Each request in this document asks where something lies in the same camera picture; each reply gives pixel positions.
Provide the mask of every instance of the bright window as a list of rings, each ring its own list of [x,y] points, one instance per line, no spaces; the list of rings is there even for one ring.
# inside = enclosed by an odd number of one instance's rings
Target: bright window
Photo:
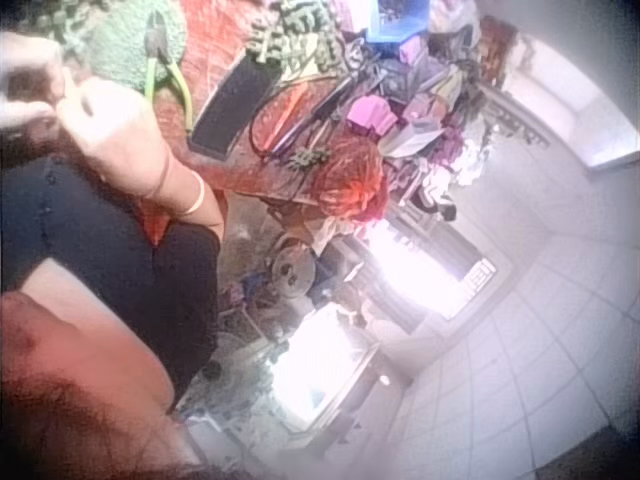
[[[486,285],[495,267],[486,258],[457,280],[424,250],[381,220],[368,232],[369,248],[400,295],[450,320]]]

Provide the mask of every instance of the person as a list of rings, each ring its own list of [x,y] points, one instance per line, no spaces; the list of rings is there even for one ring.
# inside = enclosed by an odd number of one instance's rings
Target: person
[[[0,35],[0,127],[11,133],[2,139],[3,470],[239,478],[205,470],[170,416],[215,348],[224,223],[213,192],[174,157],[139,93],[97,78],[76,85],[54,42]],[[11,80],[27,72],[42,79],[41,96],[12,98]],[[70,146],[5,158],[5,144],[38,125],[58,125]],[[136,198],[172,215],[157,248]]]

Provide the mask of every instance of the green yarn ball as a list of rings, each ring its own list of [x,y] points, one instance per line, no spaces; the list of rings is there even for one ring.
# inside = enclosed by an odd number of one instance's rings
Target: green yarn ball
[[[94,74],[114,82],[144,90],[147,54],[144,37],[147,20],[159,11],[166,24],[169,54],[179,62],[187,44],[187,21],[174,0],[128,0],[118,5],[96,26],[87,51]],[[156,68],[156,82],[169,71],[162,62]]]

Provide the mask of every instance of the hand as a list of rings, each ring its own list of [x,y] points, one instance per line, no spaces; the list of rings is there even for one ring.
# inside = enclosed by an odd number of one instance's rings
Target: hand
[[[44,38],[30,38],[0,32],[0,130],[24,127],[38,119],[55,120],[55,110],[45,101],[24,102],[7,99],[9,81],[23,72],[46,75],[46,100],[55,103],[64,93],[60,46]]]
[[[153,109],[138,92],[90,78],[76,86],[64,70],[65,96],[56,106],[60,123],[101,178],[125,193],[148,197],[173,162]]]

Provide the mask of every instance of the green pliers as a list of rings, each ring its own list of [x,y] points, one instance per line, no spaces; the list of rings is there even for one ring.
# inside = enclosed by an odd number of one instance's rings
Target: green pliers
[[[160,60],[180,88],[184,100],[184,128],[187,132],[193,129],[193,104],[189,86],[176,62],[169,55],[167,42],[167,27],[164,17],[159,11],[154,11],[147,20],[147,31],[144,37],[144,47],[147,51],[147,78],[144,85],[144,95],[153,102],[156,85],[156,66]]]

